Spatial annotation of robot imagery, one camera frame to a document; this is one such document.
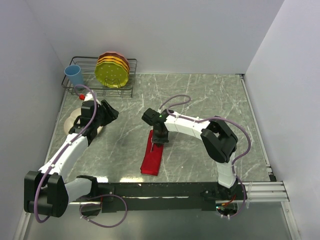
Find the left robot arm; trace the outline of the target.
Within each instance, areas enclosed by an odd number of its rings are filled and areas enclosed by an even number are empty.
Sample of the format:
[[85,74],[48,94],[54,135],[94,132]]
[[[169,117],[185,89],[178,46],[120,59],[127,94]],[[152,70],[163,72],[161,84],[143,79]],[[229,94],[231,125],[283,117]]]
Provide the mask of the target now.
[[97,199],[96,177],[80,175],[68,183],[65,178],[102,128],[118,115],[106,100],[92,99],[71,113],[65,122],[73,125],[63,145],[38,171],[29,171],[24,177],[25,212],[59,218],[69,203],[81,197],[88,201]]

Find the red cloth napkin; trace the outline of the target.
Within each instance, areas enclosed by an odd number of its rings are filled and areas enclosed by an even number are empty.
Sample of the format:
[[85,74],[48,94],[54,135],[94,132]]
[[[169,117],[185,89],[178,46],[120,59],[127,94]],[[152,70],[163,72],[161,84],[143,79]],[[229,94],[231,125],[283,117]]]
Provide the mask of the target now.
[[153,130],[150,130],[145,150],[145,155],[140,167],[140,173],[143,175],[158,176],[163,156],[164,145],[154,144],[153,152],[150,152],[152,145]]

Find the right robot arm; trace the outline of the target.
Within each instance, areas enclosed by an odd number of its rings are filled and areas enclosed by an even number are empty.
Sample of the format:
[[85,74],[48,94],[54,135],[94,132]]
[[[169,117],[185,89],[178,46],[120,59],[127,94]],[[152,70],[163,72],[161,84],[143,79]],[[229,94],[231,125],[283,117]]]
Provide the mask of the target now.
[[215,194],[230,199],[236,194],[238,181],[232,170],[238,138],[222,120],[206,120],[178,115],[173,110],[157,112],[148,108],[141,119],[152,127],[140,172],[156,176],[159,173],[164,146],[169,133],[181,133],[202,141],[209,157],[216,162],[218,182]]

